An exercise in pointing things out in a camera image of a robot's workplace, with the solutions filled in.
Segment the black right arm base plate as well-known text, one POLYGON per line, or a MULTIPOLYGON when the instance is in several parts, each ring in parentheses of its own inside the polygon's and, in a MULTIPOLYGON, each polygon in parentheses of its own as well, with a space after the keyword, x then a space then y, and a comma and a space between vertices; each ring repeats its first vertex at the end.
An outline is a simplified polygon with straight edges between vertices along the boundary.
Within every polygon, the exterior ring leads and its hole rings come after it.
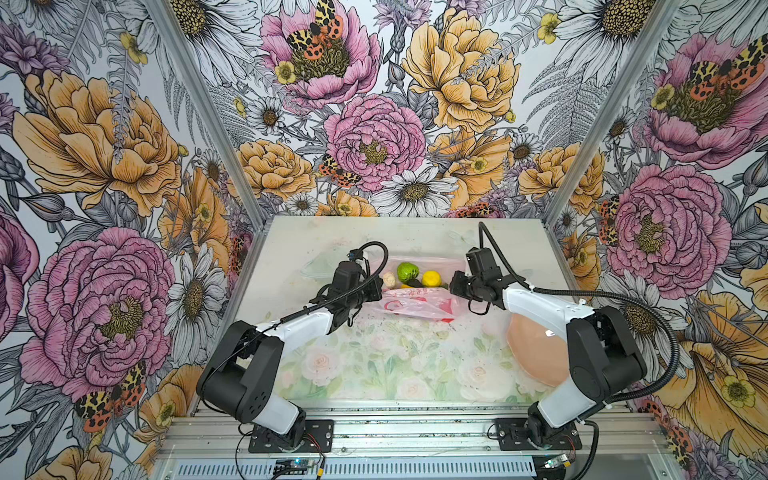
POLYGON ((521 417, 495 419, 487 436, 496 440, 501 451, 578 451, 582 441, 573 422, 552 428, 521 417))

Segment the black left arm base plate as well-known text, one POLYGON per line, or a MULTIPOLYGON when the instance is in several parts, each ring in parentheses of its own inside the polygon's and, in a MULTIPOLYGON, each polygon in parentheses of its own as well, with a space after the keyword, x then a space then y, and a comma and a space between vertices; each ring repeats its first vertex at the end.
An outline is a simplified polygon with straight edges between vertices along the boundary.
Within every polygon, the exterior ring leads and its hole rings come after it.
POLYGON ((332 450, 335 422, 330 419, 302 420, 281 435, 257 426, 250 436, 248 452, 252 454, 329 453, 332 450))

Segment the pink printed plastic bag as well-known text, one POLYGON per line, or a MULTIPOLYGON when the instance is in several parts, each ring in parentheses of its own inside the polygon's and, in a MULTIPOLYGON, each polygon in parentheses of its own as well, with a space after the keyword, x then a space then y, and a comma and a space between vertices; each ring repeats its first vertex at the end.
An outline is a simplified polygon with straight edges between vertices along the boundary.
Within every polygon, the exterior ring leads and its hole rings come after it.
POLYGON ((412 262, 419 267, 418 285, 408 286, 397 277, 398 283, 394 289, 387 289, 383 285, 383 298, 362 307, 364 314, 450 323, 468 313, 467 301, 449 291, 454 272, 465 269, 464 260, 459 257, 392 255, 385 263, 381 278, 386 272, 393 272, 397 276, 397 266, 402 262, 412 262), (425 271, 437 271, 443 285, 439 288, 425 288, 421 283, 425 271))

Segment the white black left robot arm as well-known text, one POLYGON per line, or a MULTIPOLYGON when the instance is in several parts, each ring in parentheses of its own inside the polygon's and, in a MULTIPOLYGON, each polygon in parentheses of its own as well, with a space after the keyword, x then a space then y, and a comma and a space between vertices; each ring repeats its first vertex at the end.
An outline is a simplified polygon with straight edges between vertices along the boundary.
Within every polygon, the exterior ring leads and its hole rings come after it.
POLYGON ((266 327, 232 323, 201 374, 196 387, 200 400, 240 423, 297 443, 305 432, 306 413, 275 390, 282 358, 350 326, 364 304, 381 300, 384 266, 372 269, 366 260, 342 261, 309 306, 266 327))

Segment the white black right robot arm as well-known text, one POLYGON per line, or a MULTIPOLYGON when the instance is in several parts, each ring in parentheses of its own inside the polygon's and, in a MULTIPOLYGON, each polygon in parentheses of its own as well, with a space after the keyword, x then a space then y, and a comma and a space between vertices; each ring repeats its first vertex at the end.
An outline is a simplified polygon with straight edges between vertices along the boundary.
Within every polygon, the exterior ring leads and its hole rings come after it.
POLYGON ((532 446, 555 446, 576 421, 599 412, 613 395, 647 374, 619 310, 575 303, 565 291, 553 295, 517 287, 512 275, 502 274, 488 248, 470 249, 466 260, 469 272, 455 272, 450 282, 453 295, 526 317, 566 343, 568 376, 529 407, 527 420, 516 429, 532 446))

